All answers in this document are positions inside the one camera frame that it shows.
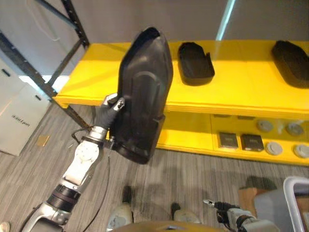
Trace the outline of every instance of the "yellow shelving unit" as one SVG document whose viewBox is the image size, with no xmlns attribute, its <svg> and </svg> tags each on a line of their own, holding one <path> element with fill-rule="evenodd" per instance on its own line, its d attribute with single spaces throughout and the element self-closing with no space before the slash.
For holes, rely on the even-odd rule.
<svg viewBox="0 0 309 232">
<path fill-rule="evenodd" d="M 204 52 L 211 53 L 215 69 L 213 80 L 202 86 L 185 85 L 179 73 L 177 52 L 182 42 L 170 42 L 174 76 L 166 103 L 166 122 L 158 147 L 210 154 L 238 159 L 309 165 L 309 159 L 297 157 L 296 144 L 308 144 L 309 89 L 288 85 L 276 68 L 271 49 L 275 41 L 195 41 Z M 293 42 L 309 53 L 309 42 Z M 68 104 L 100 105 L 103 98 L 117 91 L 120 62 L 130 43 L 91 44 L 78 63 L 70 80 L 55 100 L 63 107 Z M 215 118 L 213 114 L 231 117 Z M 236 116 L 253 116 L 240 120 Z M 259 118 L 277 124 L 279 132 L 263 134 L 255 123 Z M 302 124 L 300 137 L 287 134 L 288 122 Z M 278 142 L 283 154 L 271 156 L 265 151 L 249 152 L 218 147 L 217 133 L 226 131 L 254 133 L 262 136 L 264 144 Z"/>
</svg>

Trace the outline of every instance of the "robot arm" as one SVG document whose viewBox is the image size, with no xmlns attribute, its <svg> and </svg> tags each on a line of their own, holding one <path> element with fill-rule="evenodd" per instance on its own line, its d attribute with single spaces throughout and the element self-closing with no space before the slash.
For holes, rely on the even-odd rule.
<svg viewBox="0 0 309 232">
<path fill-rule="evenodd" d="M 124 106 L 125 100 L 120 98 L 112 108 L 109 108 L 108 101 L 114 97 L 116 94 L 105 98 L 95 126 L 77 146 L 74 159 L 59 184 L 48 200 L 32 211 L 21 232 L 63 231 L 61 226 L 68 222 L 79 197 L 92 179 L 95 167 L 102 160 L 107 131 Z"/>
<path fill-rule="evenodd" d="M 217 209 L 217 219 L 232 232 L 279 232 L 279 228 L 269 220 L 259 220 L 250 211 L 225 202 L 204 200 L 205 204 Z"/>
</svg>

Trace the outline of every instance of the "black plastic part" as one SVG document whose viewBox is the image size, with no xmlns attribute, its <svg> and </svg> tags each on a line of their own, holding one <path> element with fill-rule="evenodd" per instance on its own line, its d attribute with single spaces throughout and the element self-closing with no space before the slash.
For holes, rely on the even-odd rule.
<svg viewBox="0 0 309 232">
<path fill-rule="evenodd" d="M 183 43 L 178 50 L 179 70 L 187 85 L 198 86 L 209 83 L 214 76 L 210 53 L 196 43 Z"/>
<path fill-rule="evenodd" d="M 235 133 L 219 132 L 220 147 L 238 148 L 237 137 Z"/>
<path fill-rule="evenodd" d="M 71 212 L 80 196 L 80 193 L 63 185 L 58 185 L 46 202 L 57 209 Z"/>
<path fill-rule="evenodd" d="M 256 134 L 242 134 L 240 136 L 242 149 L 245 151 L 263 151 L 262 137 Z"/>
<path fill-rule="evenodd" d="M 154 153 L 163 122 L 163 110 L 173 67 L 165 37 L 155 28 L 141 32 L 121 62 L 118 97 L 125 106 L 110 133 L 113 149 L 141 164 Z"/>
<path fill-rule="evenodd" d="M 309 57 L 301 47 L 288 41 L 277 41 L 271 51 L 286 83 L 309 88 Z"/>
</svg>

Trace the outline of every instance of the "wall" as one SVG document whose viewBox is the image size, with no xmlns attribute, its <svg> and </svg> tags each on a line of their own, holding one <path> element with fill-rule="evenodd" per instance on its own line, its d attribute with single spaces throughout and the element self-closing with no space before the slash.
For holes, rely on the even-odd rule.
<svg viewBox="0 0 309 232">
<path fill-rule="evenodd" d="M 65 12 L 60 0 L 49 0 Z M 168 40 L 214 40 L 227 0 L 72 0 L 91 43 L 129 42 L 147 26 Z M 75 31 L 28 0 L 0 0 L 0 29 L 41 74 L 52 74 L 77 41 Z M 237 0 L 224 39 L 309 39 L 308 0 Z M 69 74 L 84 51 L 74 56 Z"/>
</svg>

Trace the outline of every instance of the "metal pole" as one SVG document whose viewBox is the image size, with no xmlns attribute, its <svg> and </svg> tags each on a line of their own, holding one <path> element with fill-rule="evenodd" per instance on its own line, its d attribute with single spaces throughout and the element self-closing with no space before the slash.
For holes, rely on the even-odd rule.
<svg viewBox="0 0 309 232">
<path fill-rule="evenodd" d="M 52 100 L 57 95 L 57 92 L 47 83 L 45 83 L 38 71 L 24 58 L 24 56 L 14 47 L 11 42 L 4 36 L 0 30 L 0 49 L 5 55 L 12 60 L 26 75 L 28 75 Z M 89 125 L 69 106 L 67 109 L 61 108 L 67 115 L 69 115 L 82 128 L 87 128 Z"/>
<path fill-rule="evenodd" d="M 71 0 L 61 0 L 64 8 L 66 9 L 69 18 L 72 20 L 72 22 L 77 26 L 77 29 L 75 29 L 77 35 L 79 38 L 83 40 L 83 47 L 86 49 L 89 47 L 89 40 L 86 36 L 86 33 L 83 29 L 83 26 L 81 24 L 81 21 L 79 20 L 76 11 L 73 7 L 73 4 Z"/>
<path fill-rule="evenodd" d="M 69 51 L 69 53 L 66 55 L 66 57 L 62 60 L 56 71 L 53 73 L 52 78 L 48 81 L 48 84 L 50 86 L 53 86 L 55 80 L 59 77 L 59 75 L 62 73 L 62 71 L 65 69 L 66 65 L 70 61 L 70 59 L 74 56 L 79 46 L 82 44 L 83 40 L 79 39 L 79 41 L 76 42 L 76 44 L 73 46 L 73 48 Z"/>
<path fill-rule="evenodd" d="M 74 29 L 77 29 L 77 25 L 73 23 L 69 18 L 67 18 L 64 14 L 62 14 L 59 10 L 57 10 L 55 7 L 53 7 L 51 4 L 46 2 L 45 0 L 35 0 L 37 3 L 39 3 L 41 6 L 52 12 L 54 15 L 56 15 L 58 18 L 62 19 L 64 22 L 66 22 L 68 25 L 73 27 Z"/>
</svg>

